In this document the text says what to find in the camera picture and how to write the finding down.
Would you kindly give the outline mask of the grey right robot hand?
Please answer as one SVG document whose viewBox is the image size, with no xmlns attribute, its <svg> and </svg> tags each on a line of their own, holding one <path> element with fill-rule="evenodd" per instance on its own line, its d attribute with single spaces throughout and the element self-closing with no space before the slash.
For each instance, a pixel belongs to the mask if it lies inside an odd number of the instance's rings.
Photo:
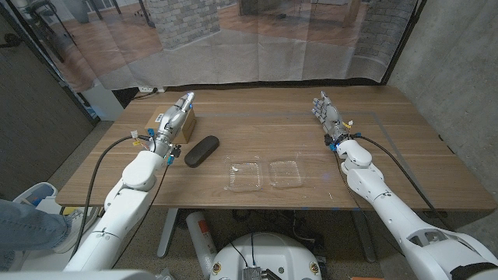
<svg viewBox="0 0 498 280">
<path fill-rule="evenodd" d="M 314 98 L 313 105 L 312 113 L 319 120 L 325 132 L 325 144 L 332 145 L 335 148 L 341 142 L 347 140 L 348 133 L 342 117 L 325 91 L 321 91 L 319 98 Z"/>
</svg>

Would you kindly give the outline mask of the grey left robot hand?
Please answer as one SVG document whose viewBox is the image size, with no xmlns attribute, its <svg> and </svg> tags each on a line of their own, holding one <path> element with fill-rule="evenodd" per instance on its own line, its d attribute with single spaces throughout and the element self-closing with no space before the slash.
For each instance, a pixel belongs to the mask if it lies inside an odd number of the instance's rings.
<svg viewBox="0 0 498 280">
<path fill-rule="evenodd" d="M 155 154 L 164 157 L 170 151 L 170 145 L 186 121 L 194 99 L 195 93 L 188 92 L 164 113 L 155 136 Z"/>
</svg>

